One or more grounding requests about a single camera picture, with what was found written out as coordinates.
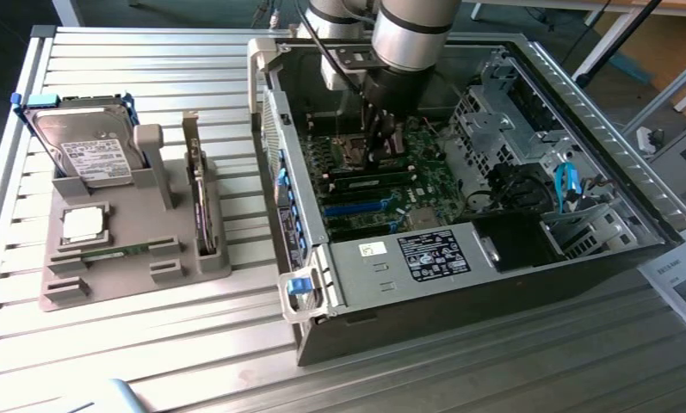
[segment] hard drive label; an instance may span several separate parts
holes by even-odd
[[[121,178],[131,168],[117,139],[65,142],[61,144],[71,166],[84,181]]]
[[[411,278],[430,281],[470,272],[470,266],[452,231],[398,238]]]

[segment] hard drive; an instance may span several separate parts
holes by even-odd
[[[146,167],[133,143],[136,116],[129,97],[59,99],[35,95],[20,116],[44,145],[59,176],[79,176],[91,188],[132,182],[131,170]]]

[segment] sticker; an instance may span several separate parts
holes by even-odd
[[[61,144],[61,149],[83,180],[96,181],[131,175],[117,139],[67,142]]]
[[[451,230],[402,237],[398,241],[415,281],[430,281],[470,272]]]
[[[374,187],[378,183],[379,181],[354,182],[347,186],[347,188]]]
[[[386,253],[386,244],[382,241],[376,243],[362,243],[358,249],[360,250],[360,256],[378,256]]]

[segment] circuit board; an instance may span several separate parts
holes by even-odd
[[[459,183],[436,141],[411,118],[403,156],[364,170],[362,135],[307,136],[302,151],[334,242],[434,228],[459,216]]]

